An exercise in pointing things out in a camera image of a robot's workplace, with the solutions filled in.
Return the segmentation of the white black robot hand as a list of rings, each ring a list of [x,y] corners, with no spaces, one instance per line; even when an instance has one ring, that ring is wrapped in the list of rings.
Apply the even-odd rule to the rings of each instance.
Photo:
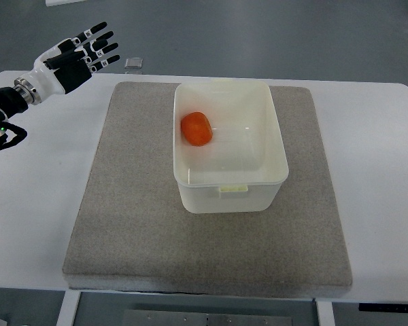
[[[110,39],[107,23],[100,22],[78,35],[66,38],[41,54],[25,75],[39,102],[53,94],[69,94],[95,73],[119,61],[118,44]]]

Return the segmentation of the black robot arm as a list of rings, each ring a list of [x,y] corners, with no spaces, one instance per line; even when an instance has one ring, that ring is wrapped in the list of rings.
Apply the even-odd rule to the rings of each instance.
[[[10,122],[29,105],[37,105],[54,94],[56,86],[46,77],[25,73],[14,81],[14,86],[0,88],[0,151],[18,145],[27,137],[27,131]]]

